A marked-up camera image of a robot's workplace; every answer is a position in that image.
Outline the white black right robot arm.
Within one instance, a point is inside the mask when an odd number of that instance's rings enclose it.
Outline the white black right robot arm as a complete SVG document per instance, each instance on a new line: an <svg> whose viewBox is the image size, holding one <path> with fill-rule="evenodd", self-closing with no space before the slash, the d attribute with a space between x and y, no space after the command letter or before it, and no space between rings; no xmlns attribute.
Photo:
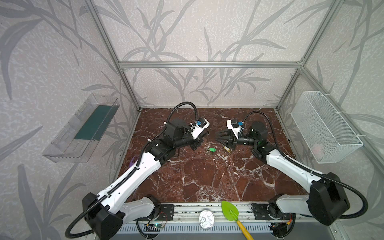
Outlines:
<svg viewBox="0 0 384 240"><path fill-rule="evenodd" d="M282 195L271 200L270 204L282 213L310 216L329 226L350 208L344 188L335 182L338 176L329 173L321 178L312 169L307 171L303 164L281 154L268 142L268 130L264 123L253 122L248 133L244 133L242 124L234 124L232 120L227 121L227 127L227 130L217 132L219 143L230 150L235 150L238 145L250 146L254 157L278 169L308 192L307 195Z"/></svg>

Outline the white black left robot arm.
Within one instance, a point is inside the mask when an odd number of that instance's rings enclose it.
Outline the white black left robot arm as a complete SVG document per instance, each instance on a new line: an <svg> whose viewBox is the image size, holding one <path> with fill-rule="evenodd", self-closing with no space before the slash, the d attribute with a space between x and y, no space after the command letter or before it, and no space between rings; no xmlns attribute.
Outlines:
<svg viewBox="0 0 384 240"><path fill-rule="evenodd" d="M126 200L178 149L189 146L196 150L204 141L209 125L205 118L199 118L190 125L180 119L169 121L162 135L149 142L133 166L98 194L88 193L82 200L83 218L92 232L101 240L109 240L123 224L150 216L157 206L156 199L144 197L128 204Z"/></svg>

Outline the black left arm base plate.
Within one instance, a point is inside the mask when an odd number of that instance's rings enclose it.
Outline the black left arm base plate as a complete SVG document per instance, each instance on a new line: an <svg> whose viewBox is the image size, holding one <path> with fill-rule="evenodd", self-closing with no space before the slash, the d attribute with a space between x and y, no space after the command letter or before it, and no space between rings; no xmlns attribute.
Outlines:
<svg viewBox="0 0 384 240"><path fill-rule="evenodd" d="M172 221L175 213L174 204L161 204L160 206L155 206L154 210L147 217L139 218L138 221Z"/></svg>

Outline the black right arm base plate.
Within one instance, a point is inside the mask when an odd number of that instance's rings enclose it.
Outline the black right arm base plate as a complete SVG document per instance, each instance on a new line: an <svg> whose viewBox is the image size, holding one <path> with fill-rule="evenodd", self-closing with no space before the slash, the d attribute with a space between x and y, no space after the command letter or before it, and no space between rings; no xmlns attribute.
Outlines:
<svg viewBox="0 0 384 240"><path fill-rule="evenodd" d="M256 220L288 221L291 214L285 214L275 204L251 203L251 210Z"/></svg>

